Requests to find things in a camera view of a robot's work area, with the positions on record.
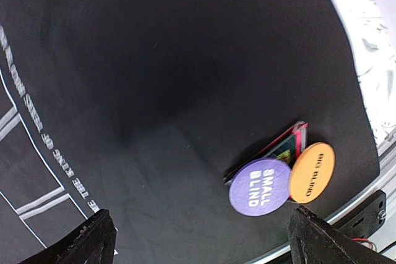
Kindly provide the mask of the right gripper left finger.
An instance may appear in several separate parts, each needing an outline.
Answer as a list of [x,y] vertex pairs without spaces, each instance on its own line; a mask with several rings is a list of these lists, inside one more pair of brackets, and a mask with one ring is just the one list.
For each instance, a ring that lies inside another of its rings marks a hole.
[[101,209],[67,236],[23,263],[113,263],[116,228],[110,211]]

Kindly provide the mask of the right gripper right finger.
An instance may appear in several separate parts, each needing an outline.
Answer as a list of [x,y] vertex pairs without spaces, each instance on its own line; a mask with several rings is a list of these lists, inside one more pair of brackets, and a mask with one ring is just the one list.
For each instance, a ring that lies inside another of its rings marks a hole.
[[304,206],[293,211],[288,238],[293,263],[395,263],[345,236]]

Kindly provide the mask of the purple small blind button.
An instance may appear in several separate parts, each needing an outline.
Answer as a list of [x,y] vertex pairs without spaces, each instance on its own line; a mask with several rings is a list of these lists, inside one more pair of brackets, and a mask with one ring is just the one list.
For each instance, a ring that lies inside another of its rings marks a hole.
[[291,168],[273,158],[243,166],[229,190],[231,206],[245,216],[263,216],[280,208],[289,198]]

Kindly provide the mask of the orange big blind button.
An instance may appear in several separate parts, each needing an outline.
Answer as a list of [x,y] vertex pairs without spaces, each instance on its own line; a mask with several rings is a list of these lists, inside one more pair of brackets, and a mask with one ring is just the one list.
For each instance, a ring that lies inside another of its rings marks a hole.
[[334,149],[317,142],[305,149],[293,165],[290,176],[290,198],[305,204],[315,200],[325,190],[335,167]]

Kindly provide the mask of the triangular all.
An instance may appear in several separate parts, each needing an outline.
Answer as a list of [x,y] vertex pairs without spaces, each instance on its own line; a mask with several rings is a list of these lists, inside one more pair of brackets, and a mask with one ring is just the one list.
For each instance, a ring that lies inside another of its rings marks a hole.
[[298,121],[264,148],[250,156],[241,158],[241,161],[236,162],[223,172],[224,185],[231,185],[234,176],[243,166],[260,158],[275,158],[292,166],[306,149],[308,125],[307,122]]

